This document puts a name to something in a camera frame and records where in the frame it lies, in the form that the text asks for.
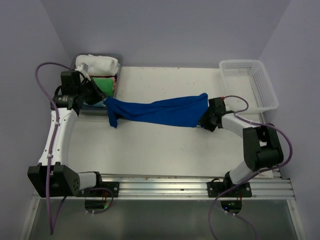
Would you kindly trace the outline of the white towel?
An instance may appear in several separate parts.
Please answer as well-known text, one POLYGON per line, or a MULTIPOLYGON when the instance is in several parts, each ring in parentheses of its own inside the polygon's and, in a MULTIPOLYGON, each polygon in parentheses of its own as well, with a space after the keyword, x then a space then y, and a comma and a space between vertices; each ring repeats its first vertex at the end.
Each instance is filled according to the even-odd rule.
POLYGON ((75 59, 75 65, 86 64, 89 76, 103 77, 115 76, 119 70, 119 62, 116 58, 102 55, 81 54, 75 59))

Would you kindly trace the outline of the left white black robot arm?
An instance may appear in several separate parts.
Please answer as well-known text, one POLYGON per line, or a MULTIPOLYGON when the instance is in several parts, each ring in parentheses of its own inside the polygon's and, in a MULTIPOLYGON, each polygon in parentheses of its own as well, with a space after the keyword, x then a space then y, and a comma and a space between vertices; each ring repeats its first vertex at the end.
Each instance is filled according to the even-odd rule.
POLYGON ((84 104, 96 104, 103 92, 85 70, 60 74, 60 93, 51 102, 51 122, 44 151, 27 176, 40 197, 78 196, 87 190, 92 196, 103 193, 104 184, 97 171, 75 172, 68 167, 69 147, 74 125, 84 104))

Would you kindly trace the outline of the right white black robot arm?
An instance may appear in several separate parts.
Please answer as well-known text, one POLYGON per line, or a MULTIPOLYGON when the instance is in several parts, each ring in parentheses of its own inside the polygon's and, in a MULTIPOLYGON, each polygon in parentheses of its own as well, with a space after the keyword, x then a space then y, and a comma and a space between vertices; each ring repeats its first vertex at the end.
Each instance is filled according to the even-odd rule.
POLYGON ((240 184, 245 179, 281 164, 284 160, 282 147, 273 126, 241 120, 236 112, 226 109, 222 97, 212 98, 208 104, 200 126, 211 132, 216 128, 225 129, 242 139, 243 160, 223 178, 223 192, 232 197, 241 190, 240 184))

